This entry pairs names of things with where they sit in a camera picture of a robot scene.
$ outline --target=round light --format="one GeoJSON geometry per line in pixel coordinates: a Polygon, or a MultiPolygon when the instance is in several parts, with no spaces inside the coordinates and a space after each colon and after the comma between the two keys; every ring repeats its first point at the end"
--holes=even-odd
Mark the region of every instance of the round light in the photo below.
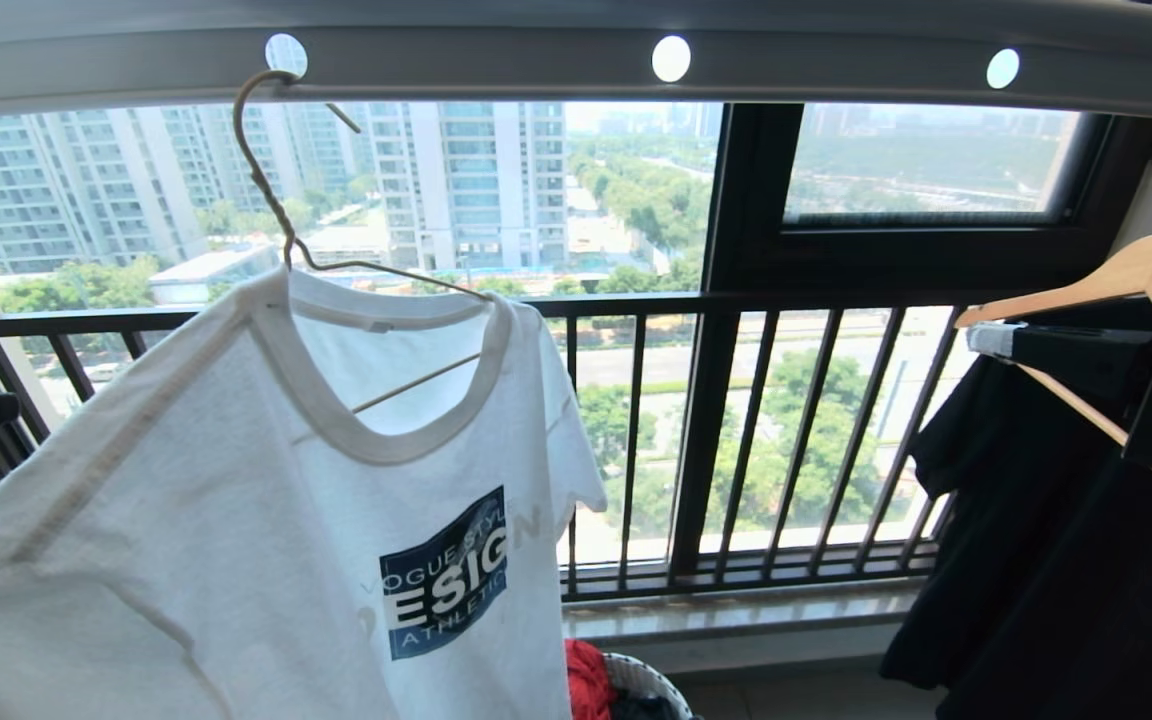
{"type": "Polygon", "coordinates": [[[990,68],[984,73],[984,78],[990,88],[1002,90],[1011,84],[1020,74],[1020,53],[1011,47],[999,50],[990,60],[990,68]]]}
{"type": "Polygon", "coordinates": [[[280,32],[265,41],[265,63],[270,65],[271,70],[287,70],[303,76],[310,69],[310,56],[301,40],[280,32]]]}
{"type": "Polygon", "coordinates": [[[691,67],[691,47],[684,38],[667,35],[652,51],[652,69],[662,82],[679,82],[691,67]]]}

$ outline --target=white basket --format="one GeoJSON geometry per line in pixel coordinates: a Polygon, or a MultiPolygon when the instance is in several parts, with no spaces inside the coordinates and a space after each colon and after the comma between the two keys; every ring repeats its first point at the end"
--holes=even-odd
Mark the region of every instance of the white basket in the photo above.
{"type": "Polygon", "coordinates": [[[607,676],[612,680],[613,688],[639,697],[664,697],[682,720],[691,720],[691,708],[687,706],[682,694],[665,675],[657,673],[654,667],[616,652],[604,652],[602,659],[607,660],[607,676]]]}

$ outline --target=blue logo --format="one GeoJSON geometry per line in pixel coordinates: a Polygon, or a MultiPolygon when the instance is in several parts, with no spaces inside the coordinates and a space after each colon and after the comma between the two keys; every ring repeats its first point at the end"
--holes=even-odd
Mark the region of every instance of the blue logo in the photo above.
{"type": "Polygon", "coordinates": [[[505,487],[494,488],[429,541],[380,556],[393,660],[453,642],[506,588],[505,487]]]}

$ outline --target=black clothing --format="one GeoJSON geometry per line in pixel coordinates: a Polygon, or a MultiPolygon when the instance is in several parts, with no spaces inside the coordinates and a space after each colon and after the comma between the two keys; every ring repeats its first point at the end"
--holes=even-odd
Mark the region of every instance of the black clothing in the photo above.
{"type": "Polygon", "coordinates": [[[612,720],[681,720],[669,702],[659,697],[621,694],[612,703],[612,720]]]}
{"type": "MultiPolygon", "coordinates": [[[[1152,310],[1034,323],[1152,329],[1152,310]]],[[[1123,420],[1120,402],[1087,401],[1123,420]]],[[[941,720],[1152,717],[1152,471],[988,357],[911,450],[929,495],[957,495],[881,674],[950,688],[941,720]]]]}

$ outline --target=wire hanger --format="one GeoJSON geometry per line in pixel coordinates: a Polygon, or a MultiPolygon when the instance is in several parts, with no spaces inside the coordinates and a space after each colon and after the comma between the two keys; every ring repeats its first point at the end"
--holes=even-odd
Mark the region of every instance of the wire hanger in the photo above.
{"type": "MultiPolygon", "coordinates": [[[[319,264],[314,263],[314,257],[310,253],[310,249],[305,245],[305,241],[296,234],[296,228],[291,225],[291,219],[287,217],[287,210],[283,210],[283,204],[274,195],[274,188],[270,185],[270,179],[265,177],[265,170],[262,169],[259,161],[256,161],[256,154],[253,154],[251,146],[247,143],[247,132],[243,132],[243,108],[247,107],[247,99],[251,96],[252,91],[256,90],[263,82],[276,79],[283,82],[286,85],[291,85],[294,82],[298,82],[301,76],[298,74],[288,70],[262,70],[253,74],[251,78],[248,78],[243,83],[243,86],[238,89],[238,94],[234,97],[234,139],[238,143],[238,150],[242,151],[243,158],[247,159],[247,165],[250,165],[252,170],[252,182],[256,183],[257,188],[260,188],[262,196],[265,197],[266,204],[270,205],[270,210],[273,211],[274,218],[278,219],[278,225],[283,229],[283,265],[287,266],[288,272],[291,272],[291,250],[300,249],[301,258],[305,260],[305,264],[310,268],[319,270],[325,272],[325,270],[342,270],[342,268],[366,268],[366,270],[380,270],[384,273],[392,273],[396,275],[402,275],[403,278],[411,278],[417,282],[426,282],[435,286],[442,286],[449,288],[449,290],[462,291],[467,295],[472,295],[477,300],[484,302],[492,302],[492,297],[485,295],[485,293],[470,290],[470,288],[461,287],[456,283],[449,283],[440,281],[438,278],[431,278],[429,275],[422,275],[419,273],[410,273],[407,270],[391,268],[388,265],[381,265],[379,263],[369,263],[366,260],[346,260],[343,263],[328,263],[319,264]]],[[[334,103],[326,104],[328,109],[335,114],[335,118],[340,119],[340,122],[349,126],[354,132],[362,132],[362,128],[357,123],[353,122],[351,119],[346,115],[343,109],[340,109],[334,103]]],[[[371,400],[364,402],[361,406],[351,407],[353,414],[362,414],[362,411],[369,409],[371,406],[379,406],[381,402],[389,400],[399,395],[399,393],[408,392],[412,387],[419,386],[419,384],[425,381],[431,381],[444,373],[450,372],[452,370],[471,363],[471,361],[477,361],[482,356],[482,353],[475,353],[470,356],[463,357],[463,359],[457,359],[456,363],[434,370],[433,373],[422,376],[416,378],[415,381],[403,384],[389,392],[385,392],[384,395],[378,397],[372,397],[371,400]]]]}
{"type": "MultiPolygon", "coordinates": [[[[1022,314],[1040,313],[1044,310],[1059,310],[1061,306],[1086,305],[1101,300],[1119,300],[1119,297],[1142,294],[1152,302],[1152,234],[1124,247],[1123,250],[1106,260],[1100,268],[1093,270],[1092,274],[1074,285],[970,306],[963,314],[958,316],[954,327],[964,328],[976,323],[1018,318],[1022,314]]],[[[1053,395],[1061,397],[1067,406],[1078,411],[1078,415],[1091,420],[1093,425],[1114,439],[1114,442],[1119,445],[1128,442],[1126,430],[1111,418],[1106,418],[1100,410],[1079,397],[1078,393],[1064,387],[1056,378],[1029,365],[1016,363],[1016,366],[1024,370],[1029,377],[1034,378],[1043,387],[1049,389],[1053,395]]]]}

